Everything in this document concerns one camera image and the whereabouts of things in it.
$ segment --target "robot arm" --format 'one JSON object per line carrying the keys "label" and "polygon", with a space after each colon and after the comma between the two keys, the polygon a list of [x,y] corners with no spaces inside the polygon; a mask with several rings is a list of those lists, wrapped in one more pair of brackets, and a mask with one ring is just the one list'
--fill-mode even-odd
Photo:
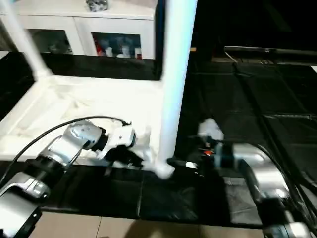
{"label": "robot arm", "polygon": [[193,168],[200,175],[204,175],[206,164],[239,171],[257,206],[264,237],[311,238],[307,225],[296,222],[285,205],[290,199],[289,188],[283,174],[264,150],[251,144],[232,144],[209,138],[187,161],[171,158],[168,163]]}
{"label": "robot arm", "polygon": [[41,216],[39,204],[83,149],[95,151],[97,158],[103,159],[110,149],[132,146],[134,140],[131,125],[108,135],[86,120],[70,125],[64,135],[55,138],[36,159],[27,160],[25,169],[0,189],[0,237],[28,237]]}

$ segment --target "white cabinet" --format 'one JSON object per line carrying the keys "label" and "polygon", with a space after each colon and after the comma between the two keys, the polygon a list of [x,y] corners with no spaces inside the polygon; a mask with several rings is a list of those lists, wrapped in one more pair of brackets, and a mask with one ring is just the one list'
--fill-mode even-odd
{"label": "white cabinet", "polygon": [[[84,0],[19,0],[14,3],[22,26],[40,52],[113,56],[128,48],[132,58],[155,58],[155,11],[158,0],[109,0],[109,9],[90,12]],[[6,16],[0,10],[6,25]],[[19,50],[23,39],[7,27]]]}

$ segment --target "white shelf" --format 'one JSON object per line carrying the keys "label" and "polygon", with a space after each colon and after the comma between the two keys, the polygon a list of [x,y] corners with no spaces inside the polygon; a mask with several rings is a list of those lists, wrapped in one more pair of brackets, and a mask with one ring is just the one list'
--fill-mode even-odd
{"label": "white shelf", "polygon": [[154,20],[158,0],[109,0],[109,9],[90,12],[85,0],[19,0],[18,15],[72,16],[135,20]]}
{"label": "white shelf", "polygon": [[[54,84],[44,83],[48,80]],[[153,161],[159,152],[161,94],[159,81],[126,79],[122,83],[122,80],[111,78],[52,76],[35,82],[0,123],[0,161],[12,160],[43,131],[70,119],[91,115],[132,122],[137,138],[131,150],[141,158]],[[107,132],[121,126],[104,119],[92,119],[92,122]],[[24,153],[21,161],[36,158],[55,137],[63,134],[64,129],[56,130],[36,143]],[[77,163],[100,165],[91,151],[83,151]]]}

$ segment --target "white pole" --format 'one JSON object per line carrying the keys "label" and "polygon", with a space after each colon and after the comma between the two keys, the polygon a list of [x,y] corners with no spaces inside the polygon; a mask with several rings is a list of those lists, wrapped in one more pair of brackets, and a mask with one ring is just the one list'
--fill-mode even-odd
{"label": "white pole", "polygon": [[17,48],[24,52],[26,60],[33,71],[34,78],[37,80],[41,77],[50,76],[52,74],[51,71],[46,67],[30,34],[23,29],[14,13],[12,4],[9,0],[1,0],[0,2],[6,13],[4,25]]}
{"label": "white pole", "polygon": [[167,0],[163,56],[163,108],[160,134],[161,161],[172,157],[184,93],[197,0]]}

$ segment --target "black cable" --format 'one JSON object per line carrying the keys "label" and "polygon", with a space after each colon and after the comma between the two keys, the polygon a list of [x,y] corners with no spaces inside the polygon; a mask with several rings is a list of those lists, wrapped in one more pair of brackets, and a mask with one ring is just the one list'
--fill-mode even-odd
{"label": "black cable", "polygon": [[123,126],[125,125],[128,125],[127,122],[125,122],[124,120],[121,120],[119,118],[114,118],[114,117],[108,117],[108,116],[88,116],[88,117],[83,117],[83,118],[77,118],[77,119],[73,119],[73,120],[70,120],[70,121],[67,121],[67,122],[64,122],[60,125],[57,125],[51,129],[49,129],[48,131],[44,132],[43,134],[39,135],[38,137],[36,137],[34,140],[32,140],[29,144],[27,144],[15,157],[14,159],[11,161],[11,163],[9,164],[9,166],[6,168],[4,174],[2,175],[1,177],[1,180],[0,180],[0,187],[3,183],[3,181],[5,180],[7,174],[10,172],[12,166],[17,162],[17,160],[19,159],[19,157],[27,150],[29,149],[32,145],[34,145],[36,142],[38,142],[40,139],[42,139],[43,137],[45,137],[46,135],[50,134],[51,132],[63,127],[63,126],[66,126],[66,125],[70,125],[72,123],[75,123],[75,122],[78,122],[78,121],[81,121],[81,120],[87,120],[87,119],[93,119],[93,118],[106,118],[106,119],[112,119],[112,120],[116,120],[116,121],[119,121],[122,123]]}
{"label": "black cable", "polygon": [[[275,156],[278,155],[279,158],[288,158],[286,151],[283,150],[283,146],[277,140],[277,136],[274,133],[273,129],[268,124],[268,122],[265,120],[265,118],[262,116],[260,107],[257,104],[256,99],[254,98],[254,96],[251,92],[251,89],[249,88],[249,86],[247,85],[245,80],[241,77],[241,74],[240,74],[237,66],[235,64],[232,64],[232,65],[234,68],[234,75],[237,77],[240,84],[242,85],[242,88],[244,89],[245,94],[246,94],[247,98],[249,99],[249,102],[251,103],[251,105],[255,111],[256,118],[259,120],[259,125],[262,126],[262,132],[264,133],[265,137],[268,138],[267,142],[271,145],[271,149],[274,150],[274,155]],[[312,212],[313,215],[315,217],[317,217],[316,207],[308,199],[308,197],[306,196],[306,194],[304,193],[304,191],[302,190],[300,185],[294,179],[294,175],[292,175],[293,173],[298,174],[298,171],[295,168],[293,168],[293,169],[291,169],[292,172],[290,172],[290,167],[288,166],[288,164],[283,162],[282,159],[280,159],[279,161],[280,161],[280,163],[282,163],[282,166],[276,160],[274,162],[277,165],[277,167],[280,169],[280,171],[284,174],[284,176],[287,180],[287,184],[288,184],[289,189],[290,189],[290,195],[291,195],[291,200],[293,202],[293,205],[296,207],[297,210],[299,210],[299,212],[302,213],[303,208],[299,207],[299,204],[297,202],[299,199],[300,202],[302,203],[302,205],[304,205],[305,208],[308,210],[309,216],[312,215],[311,214],[311,212]],[[305,223],[310,227],[310,229],[313,228],[311,231],[314,233],[314,235],[317,235],[316,227],[313,225],[313,224],[315,224],[314,221],[312,221],[312,219],[310,219],[310,221],[309,221],[307,215],[305,215],[305,214],[302,214],[302,215],[303,215],[303,218],[305,220]]]}

